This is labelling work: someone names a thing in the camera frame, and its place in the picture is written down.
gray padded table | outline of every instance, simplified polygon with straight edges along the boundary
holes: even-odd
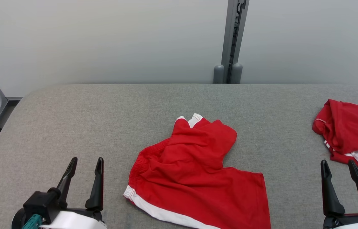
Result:
[[[272,228],[322,227],[320,161],[329,158],[312,123],[327,99],[358,104],[358,87],[341,85],[65,85],[21,100],[0,134],[0,228],[34,191],[56,186],[78,157],[68,195],[84,207],[98,157],[105,160],[103,219],[108,228],[183,228],[153,219],[123,192],[138,153],[170,136],[173,123],[199,113],[238,133],[224,166],[262,172]],[[347,212],[358,196],[347,165],[328,160]]]

clothing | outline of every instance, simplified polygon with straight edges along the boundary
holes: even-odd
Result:
[[[219,120],[180,117],[170,138],[139,153],[124,197],[157,219],[184,226],[270,229],[263,175],[222,165],[236,137]]]
[[[355,158],[358,166],[358,105],[328,100],[313,123],[330,150],[330,159],[344,164]]]

teal connector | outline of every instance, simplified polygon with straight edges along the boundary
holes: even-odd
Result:
[[[22,229],[38,229],[40,225],[42,225],[42,216],[35,214],[25,223]]]

elastic waistband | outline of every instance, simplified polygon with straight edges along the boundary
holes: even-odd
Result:
[[[154,152],[163,149],[168,143],[169,143],[169,139],[164,139],[163,141],[155,145],[148,146],[147,148],[143,149],[139,153],[137,160],[132,166],[131,172],[129,174],[129,180],[128,180],[129,186],[131,186],[134,189],[136,188],[135,185],[136,185],[137,177],[140,173],[147,170],[147,162],[150,155],[153,155]]]

white wall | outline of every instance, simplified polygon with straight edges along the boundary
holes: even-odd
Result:
[[[358,84],[358,0],[250,0],[242,83]]]
[[[0,88],[211,83],[227,1],[0,0]]]

